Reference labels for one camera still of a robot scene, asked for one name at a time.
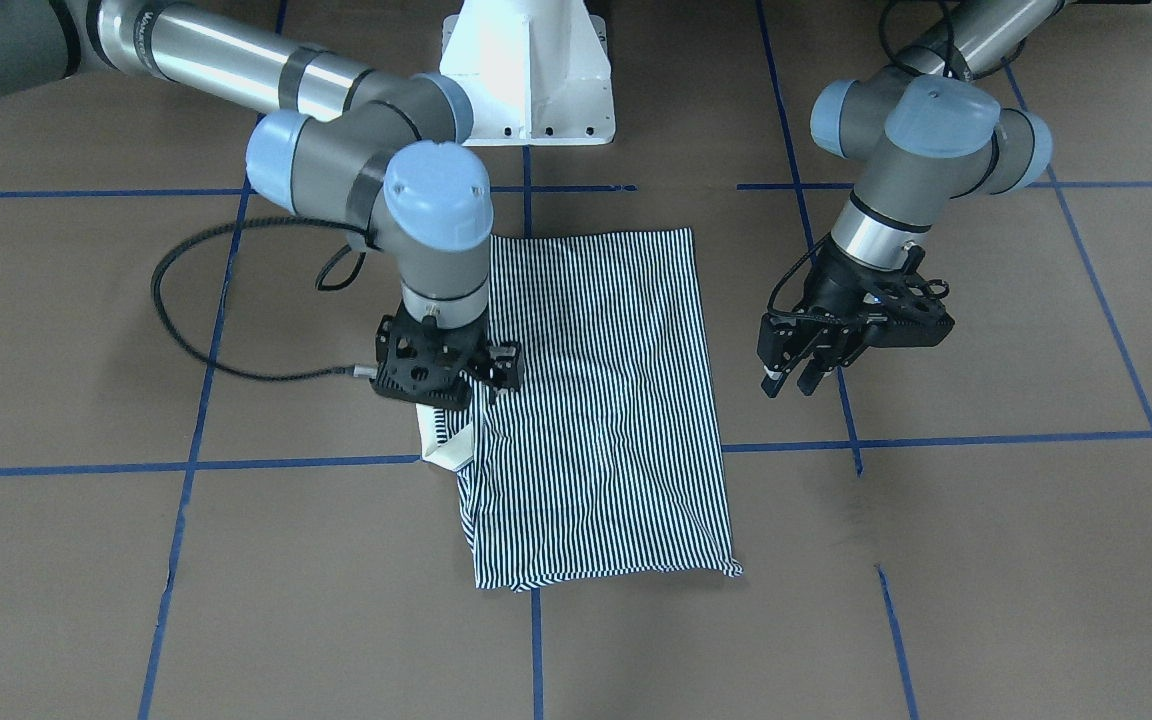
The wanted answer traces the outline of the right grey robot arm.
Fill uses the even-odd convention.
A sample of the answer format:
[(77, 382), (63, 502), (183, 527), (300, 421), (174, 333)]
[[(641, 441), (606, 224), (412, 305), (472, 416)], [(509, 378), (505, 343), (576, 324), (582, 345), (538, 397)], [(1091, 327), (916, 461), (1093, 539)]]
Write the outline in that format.
[(257, 382), (364, 378), (382, 397), (463, 410), (472, 382), (521, 386), (521, 347), (488, 328), (494, 206), (467, 149), (467, 91), (300, 44), (187, 1), (0, 1), (0, 97), (109, 69), (165, 79), (260, 114), (251, 190), (285, 217), (344, 232), (349, 250), (397, 265), (402, 300), (376, 332), (376, 363), (247, 372)]

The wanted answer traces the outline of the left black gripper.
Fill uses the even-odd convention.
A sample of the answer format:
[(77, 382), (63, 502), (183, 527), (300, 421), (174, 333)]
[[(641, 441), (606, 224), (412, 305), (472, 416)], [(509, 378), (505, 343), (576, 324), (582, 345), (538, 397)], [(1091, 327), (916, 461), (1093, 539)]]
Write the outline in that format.
[(824, 378), (867, 348), (940, 344), (955, 320), (943, 302), (948, 283), (919, 272), (924, 256), (922, 247), (910, 247), (895, 270), (870, 268), (836, 245), (801, 256), (773, 287), (761, 314), (764, 395), (780, 395), (799, 363), (805, 365), (796, 387), (812, 396)]

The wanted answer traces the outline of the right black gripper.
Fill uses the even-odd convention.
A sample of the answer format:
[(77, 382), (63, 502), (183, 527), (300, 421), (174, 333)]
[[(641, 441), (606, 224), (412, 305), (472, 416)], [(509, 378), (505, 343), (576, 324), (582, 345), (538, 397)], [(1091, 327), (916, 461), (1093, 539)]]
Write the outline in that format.
[(372, 389), (407, 404), (462, 411), (472, 401), (471, 381), (518, 389), (521, 357), (518, 341), (488, 340), (486, 314), (449, 329), (431, 316), (385, 314), (376, 332)]

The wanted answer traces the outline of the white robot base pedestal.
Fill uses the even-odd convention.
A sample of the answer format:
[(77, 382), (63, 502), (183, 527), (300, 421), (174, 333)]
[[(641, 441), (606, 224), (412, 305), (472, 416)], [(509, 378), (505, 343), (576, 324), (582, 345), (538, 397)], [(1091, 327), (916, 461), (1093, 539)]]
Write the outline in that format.
[(602, 146), (617, 135), (607, 23), (585, 1), (465, 1), (439, 71), (467, 92), (468, 146)]

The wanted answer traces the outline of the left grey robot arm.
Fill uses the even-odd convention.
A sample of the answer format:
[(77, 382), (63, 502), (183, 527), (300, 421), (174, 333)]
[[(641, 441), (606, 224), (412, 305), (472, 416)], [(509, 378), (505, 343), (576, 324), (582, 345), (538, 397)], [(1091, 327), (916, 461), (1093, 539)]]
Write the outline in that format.
[(796, 268), (806, 268), (791, 306), (770, 293), (756, 354), (761, 389), (774, 397), (788, 376), (803, 395), (867, 348), (940, 344), (954, 328), (948, 286), (920, 274), (925, 240), (948, 202), (1000, 196), (1043, 176), (1053, 136), (1041, 118), (1005, 108), (979, 86), (1005, 69), (1061, 1), (964, 1), (864, 81), (841, 79), (814, 100), (814, 145), (859, 161), (861, 177), (835, 223)]

